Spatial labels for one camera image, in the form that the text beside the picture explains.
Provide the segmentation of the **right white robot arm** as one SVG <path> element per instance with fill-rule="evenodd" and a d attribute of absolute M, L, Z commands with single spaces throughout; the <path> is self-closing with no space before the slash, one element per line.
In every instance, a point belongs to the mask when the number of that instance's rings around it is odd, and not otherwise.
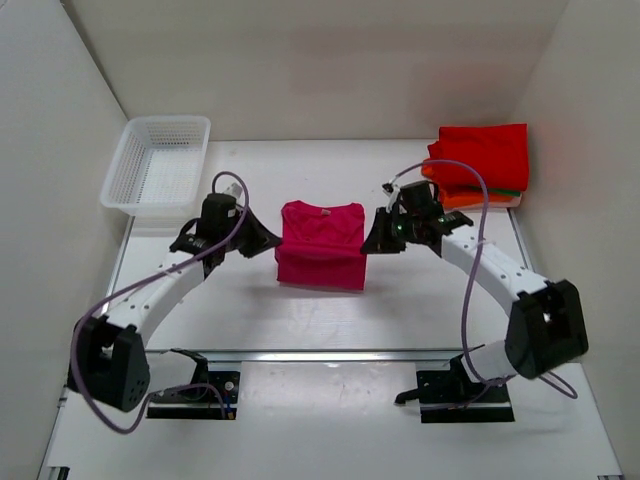
<path fill-rule="evenodd" d="M 361 251 L 397 254 L 408 244 L 430 248 L 467 274 L 460 338 L 462 352 L 452 358 L 442 379 L 397 395 L 404 405 L 427 393 L 450 393 L 452 409 L 465 408 L 492 388 L 515 377 L 539 379 L 575 400 L 576 389 L 556 374 L 557 367 L 589 348 L 579 292 L 567 280 L 552 282 L 506 255 L 484 238 L 483 224 L 459 211 L 435 217 L 377 209 Z M 504 338 L 478 347 L 468 339 L 472 291 L 480 286 L 508 317 Z"/>

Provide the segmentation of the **magenta t shirt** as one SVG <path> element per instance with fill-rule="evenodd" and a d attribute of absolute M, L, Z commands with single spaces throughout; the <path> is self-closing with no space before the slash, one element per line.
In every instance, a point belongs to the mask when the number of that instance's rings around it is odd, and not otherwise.
<path fill-rule="evenodd" d="M 281 209 L 282 243 L 276 248 L 283 284 L 360 292 L 367 256 L 365 210 L 359 203 L 320 207 L 296 200 Z"/>

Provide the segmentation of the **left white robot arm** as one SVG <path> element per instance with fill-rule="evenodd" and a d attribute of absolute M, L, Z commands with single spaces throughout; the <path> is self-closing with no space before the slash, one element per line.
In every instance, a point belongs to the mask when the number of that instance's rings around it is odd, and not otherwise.
<path fill-rule="evenodd" d="M 204 358 L 184 348 L 148 358 L 149 340 L 227 254 L 253 258 L 281 242 L 249 210 L 237 209 L 216 220 L 189 220 L 154 281 L 124 288 L 103 315 L 77 324 L 69 387 L 91 407 L 104 404 L 122 412 L 136 408 L 151 392 L 178 389 L 188 398 L 203 395 L 209 385 Z"/>

